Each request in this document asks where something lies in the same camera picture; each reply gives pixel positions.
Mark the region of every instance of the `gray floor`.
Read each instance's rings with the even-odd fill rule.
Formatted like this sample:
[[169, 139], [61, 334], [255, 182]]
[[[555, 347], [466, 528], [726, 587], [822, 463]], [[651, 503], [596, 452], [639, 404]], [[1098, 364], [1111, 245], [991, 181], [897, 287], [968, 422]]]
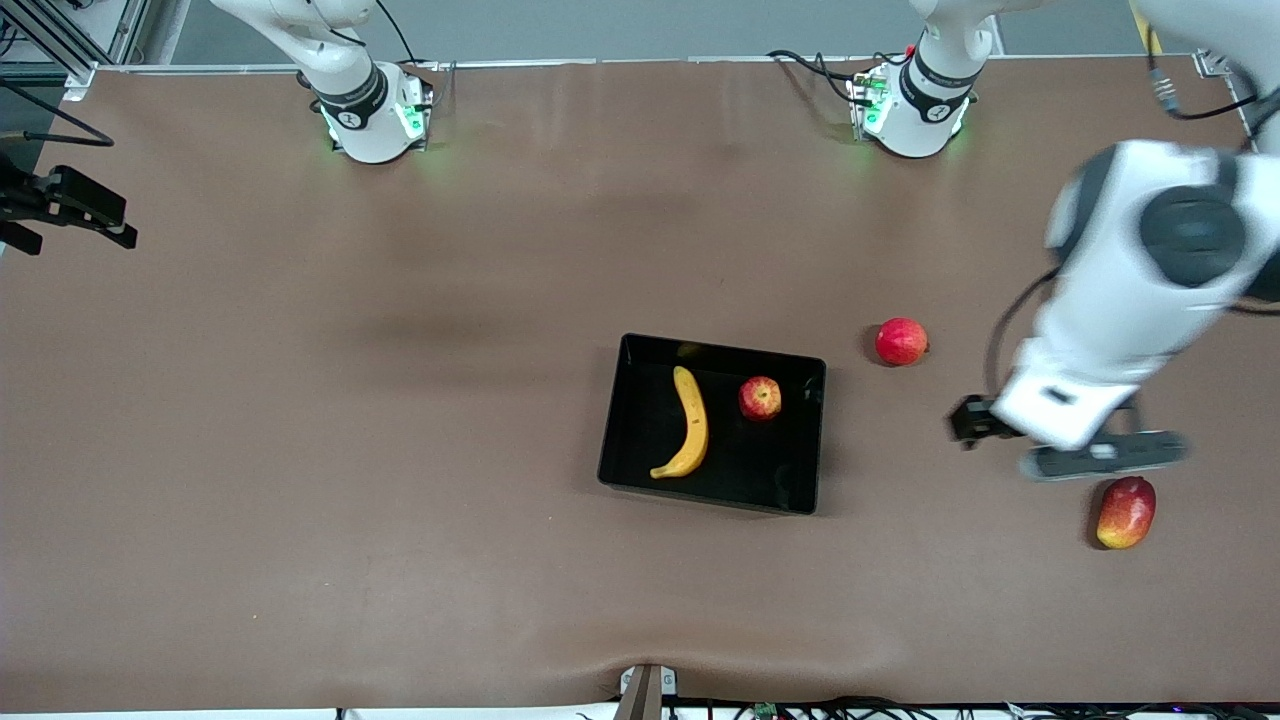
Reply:
[[[385, 0], [413, 50], [431, 60], [609, 60], [804, 54], [869, 55], [914, 42], [906, 0]], [[1001, 19], [1010, 54], [1142, 51], [1128, 0], [1062, 0]], [[404, 51], [381, 15], [358, 29], [379, 59]], [[209, 0], [191, 0], [174, 64], [284, 63]]]

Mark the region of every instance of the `fruit in tray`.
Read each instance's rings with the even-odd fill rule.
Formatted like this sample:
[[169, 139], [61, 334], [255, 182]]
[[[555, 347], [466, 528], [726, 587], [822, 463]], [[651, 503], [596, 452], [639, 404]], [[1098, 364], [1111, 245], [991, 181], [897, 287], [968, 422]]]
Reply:
[[763, 423], [782, 413], [782, 391], [773, 378], [754, 377], [737, 391], [737, 406], [748, 420]]
[[689, 370], [676, 366], [673, 373], [676, 380], [676, 395], [680, 396], [680, 405], [685, 409], [685, 445], [680, 447], [675, 456], [662, 468], [649, 470], [653, 479], [684, 478], [703, 464], [707, 457], [707, 407], [703, 405], [703, 393], [698, 389], [698, 380]]

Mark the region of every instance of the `black tray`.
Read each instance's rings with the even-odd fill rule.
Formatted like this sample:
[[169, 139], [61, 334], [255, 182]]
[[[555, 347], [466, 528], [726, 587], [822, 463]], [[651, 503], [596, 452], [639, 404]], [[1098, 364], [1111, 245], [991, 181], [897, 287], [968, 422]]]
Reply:
[[[654, 480], [649, 470], [685, 442], [676, 365], [694, 374], [707, 405], [707, 459], [687, 477]], [[754, 375], [773, 378], [782, 391], [782, 413], [765, 423], [737, 407], [739, 388]], [[817, 357], [625, 334], [598, 477], [618, 489], [813, 514], [826, 382], [827, 364]]]

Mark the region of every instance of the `metal frame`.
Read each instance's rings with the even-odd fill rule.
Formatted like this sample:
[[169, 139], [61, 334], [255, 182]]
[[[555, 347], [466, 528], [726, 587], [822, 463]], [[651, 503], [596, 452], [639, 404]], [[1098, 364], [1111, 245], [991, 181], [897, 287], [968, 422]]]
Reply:
[[[88, 87], [99, 65], [128, 61], [137, 26], [150, 4], [151, 0], [125, 0], [111, 42], [102, 47], [74, 19], [47, 0], [0, 0], [0, 12], [51, 60], [12, 74], [49, 74], [58, 67], [67, 73], [67, 87]], [[9, 74], [12, 69], [5, 68], [5, 72]]]

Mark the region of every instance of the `black bracket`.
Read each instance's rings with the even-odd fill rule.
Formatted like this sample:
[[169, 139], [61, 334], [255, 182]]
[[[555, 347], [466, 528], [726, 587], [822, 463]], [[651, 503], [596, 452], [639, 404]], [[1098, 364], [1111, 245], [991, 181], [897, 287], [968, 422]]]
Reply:
[[133, 250], [138, 231], [124, 222], [125, 201], [84, 173], [68, 165], [40, 177], [19, 170], [0, 154], [0, 242], [40, 255], [44, 238], [19, 220], [91, 229]]

